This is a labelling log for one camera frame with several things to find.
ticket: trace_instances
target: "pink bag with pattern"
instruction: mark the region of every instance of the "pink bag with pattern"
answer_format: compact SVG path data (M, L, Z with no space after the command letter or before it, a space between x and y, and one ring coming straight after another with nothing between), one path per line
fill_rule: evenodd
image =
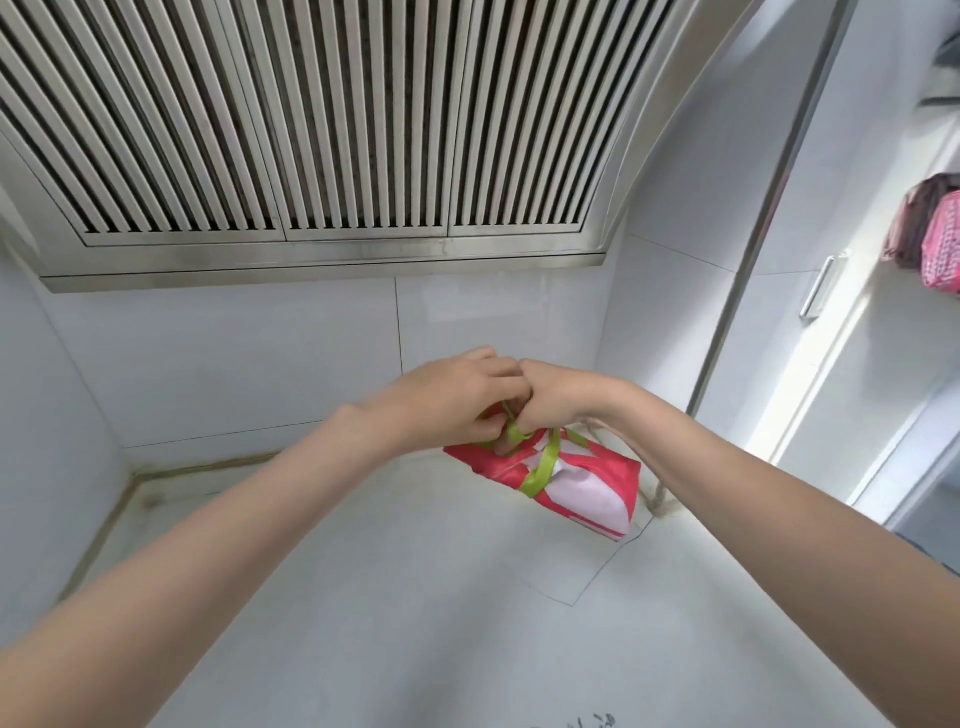
M960 291L960 192L940 201L923 244L920 274L927 288Z

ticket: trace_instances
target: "stain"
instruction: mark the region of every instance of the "stain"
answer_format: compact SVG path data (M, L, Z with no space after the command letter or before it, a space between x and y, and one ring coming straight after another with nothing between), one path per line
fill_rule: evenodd
M224 471L230 468L243 468L250 465L261 465L273 460L277 455L278 452L265 452L259 455L251 455L249 457L235 457L230 460L218 460L217 462L204 463L203 465L196 465L188 468L176 468L169 471L141 471L133 473L127 487L124 489L123 493L120 494L120 498L117 499L113 509L109 512L97 531L97 534L93 537L93 541L90 542L90 545L86 548L86 551L84 551L84 555L81 556L80 560L77 562L77 566L74 567L73 572L70 574L70 578L67 579L63 589L60 590L60 595L57 597L57 603L60 604L61 602L69 599L80 588L80 585L84 583L87 573L97 560L97 557L100 556L100 552L103 550L104 544L107 543L107 539L109 538L110 533L113 531L113 527L117 524L117 522L120 521L120 517L124 514L124 511L130 507L133 497L136 495L136 492L139 490L141 485L153 480L164 480L171 477L180 477L181 475L190 475L192 473L211 473L213 471ZM148 511L153 510L154 508L162 505L164 500L165 498L163 494L150 494L143 498L143 508Z
M192 475L194 473L212 473L214 471L225 471L231 468L246 468L250 465L262 465L270 462L277 455L275 452L263 452L259 455L250 455L247 457L234 457L229 460L217 460L212 463L203 463L202 465L191 465L186 468L174 468L169 471L140 471L134 474L134 479L138 483L147 483L152 480L166 480L171 477L180 477L181 475Z
M143 510L152 511L163 505L166 501L167 499L162 493L150 493L148 496L144 496L141 504L143 505Z

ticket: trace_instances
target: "wrapped package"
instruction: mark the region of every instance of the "wrapped package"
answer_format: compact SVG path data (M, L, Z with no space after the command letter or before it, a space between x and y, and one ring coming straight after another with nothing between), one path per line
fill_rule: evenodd
M630 532L640 464L572 430L539 430L508 455L497 455L490 443L444 451L475 473L615 541Z

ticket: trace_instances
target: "white wall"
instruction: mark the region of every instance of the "white wall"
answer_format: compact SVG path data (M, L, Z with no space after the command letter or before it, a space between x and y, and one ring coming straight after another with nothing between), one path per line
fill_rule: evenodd
M800 342L815 272L847 247L892 165L955 15L950 0L857 5L698 415L735 444Z
M402 370L493 344L595 364L603 267L54 295L54 325L141 469L268 452Z
M897 531L938 561L960 571L960 490L944 481Z
M832 6L759 13L656 152L634 193L601 371L686 408ZM783 287L758 286L746 304L760 308Z
M109 425L0 245L0 644L49 609L128 481Z
M880 266L870 302L780 459L788 473L846 499L960 361L960 302Z

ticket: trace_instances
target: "range hood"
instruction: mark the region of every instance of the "range hood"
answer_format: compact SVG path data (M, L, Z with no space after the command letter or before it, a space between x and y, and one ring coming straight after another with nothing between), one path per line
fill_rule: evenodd
M602 262L751 0L0 0L0 227L54 291Z

